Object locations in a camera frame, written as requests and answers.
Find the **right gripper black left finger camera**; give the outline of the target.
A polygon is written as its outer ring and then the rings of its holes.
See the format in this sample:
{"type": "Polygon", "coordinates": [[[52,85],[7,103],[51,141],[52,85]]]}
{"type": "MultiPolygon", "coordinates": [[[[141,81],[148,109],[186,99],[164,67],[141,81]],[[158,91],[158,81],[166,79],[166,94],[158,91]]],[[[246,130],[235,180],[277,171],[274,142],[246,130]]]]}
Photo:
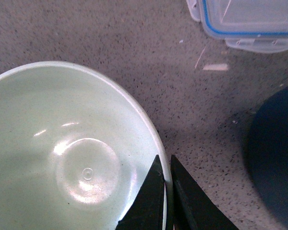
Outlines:
{"type": "Polygon", "coordinates": [[[118,230],[161,230],[163,229],[165,180],[158,155],[118,230]]]}

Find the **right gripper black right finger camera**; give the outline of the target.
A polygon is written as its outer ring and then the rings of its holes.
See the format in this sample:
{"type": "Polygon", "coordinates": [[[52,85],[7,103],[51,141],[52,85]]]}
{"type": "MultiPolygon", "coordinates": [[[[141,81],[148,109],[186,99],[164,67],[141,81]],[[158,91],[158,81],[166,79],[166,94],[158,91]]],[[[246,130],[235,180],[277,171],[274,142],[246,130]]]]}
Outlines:
{"type": "Polygon", "coordinates": [[[175,155],[171,156],[174,217],[179,230],[236,230],[175,155]]]}

